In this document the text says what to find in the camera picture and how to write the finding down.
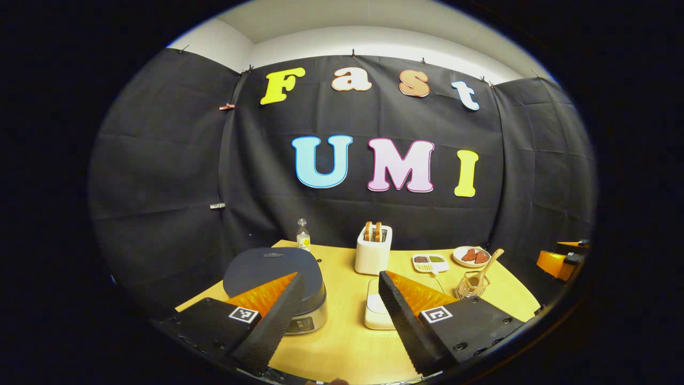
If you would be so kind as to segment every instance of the black lid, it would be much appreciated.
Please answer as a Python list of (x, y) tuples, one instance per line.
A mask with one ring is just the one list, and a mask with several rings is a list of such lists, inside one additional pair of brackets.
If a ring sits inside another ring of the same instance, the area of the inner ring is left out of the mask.
[(321, 269), (313, 254), (295, 247), (264, 247), (243, 251), (228, 265), (223, 277), (223, 289), (232, 298), (295, 272), (304, 278), (302, 304), (295, 315), (318, 309), (326, 300)]

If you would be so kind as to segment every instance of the white box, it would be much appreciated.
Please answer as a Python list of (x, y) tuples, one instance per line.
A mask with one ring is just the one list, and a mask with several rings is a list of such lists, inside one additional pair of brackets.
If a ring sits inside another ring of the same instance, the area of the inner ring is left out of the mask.
[[(375, 239), (375, 228), (371, 230), (371, 239)], [(380, 275), (380, 271), (387, 270), (389, 249), (392, 245), (392, 227), (382, 226), (380, 242), (364, 240), (366, 227), (361, 229), (356, 239), (356, 264), (354, 270), (361, 274)]]

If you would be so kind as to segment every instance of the sliced meat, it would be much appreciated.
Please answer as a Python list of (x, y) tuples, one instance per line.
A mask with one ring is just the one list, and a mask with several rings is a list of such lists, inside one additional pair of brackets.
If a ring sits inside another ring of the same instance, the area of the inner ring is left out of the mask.
[(470, 262), (470, 261), (474, 261), (474, 260), (475, 260), (475, 249), (468, 250), (468, 252), (466, 253), (465, 256), (463, 256), (463, 259), (462, 259), (463, 262)]
[(478, 251), (475, 254), (475, 263), (485, 263), (485, 262), (487, 262), (488, 259), (489, 259), (489, 257), (484, 255), (484, 253), (481, 251)]

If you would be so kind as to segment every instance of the orange letter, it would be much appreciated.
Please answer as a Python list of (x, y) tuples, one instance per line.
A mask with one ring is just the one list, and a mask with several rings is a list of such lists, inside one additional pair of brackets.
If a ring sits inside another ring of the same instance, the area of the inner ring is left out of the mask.
[(428, 76), (423, 71), (407, 69), (399, 74), (402, 80), (399, 90), (404, 95), (426, 97), (430, 93), (430, 87), (426, 84)]

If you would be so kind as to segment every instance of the white plate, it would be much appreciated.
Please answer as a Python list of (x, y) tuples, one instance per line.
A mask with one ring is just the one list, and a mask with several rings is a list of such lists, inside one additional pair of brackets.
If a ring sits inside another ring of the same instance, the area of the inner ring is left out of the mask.
[[(475, 253), (477, 253), (478, 251), (482, 251), (484, 253), (484, 255), (488, 256), (489, 258), (484, 263), (473, 263), (473, 262), (463, 261), (462, 258), (465, 257), (466, 253), (470, 249), (475, 249)], [(451, 257), (453, 258), (453, 260), (456, 261), (456, 263), (462, 264), (463, 266), (466, 266), (466, 267), (483, 267), (484, 265), (487, 264), (487, 262), (489, 262), (490, 259), (492, 259), (492, 256), (485, 249), (480, 249), (479, 247), (475, 247), (475, 246), (456, 247), (453, 250), (453, 252), (451, 253)]]

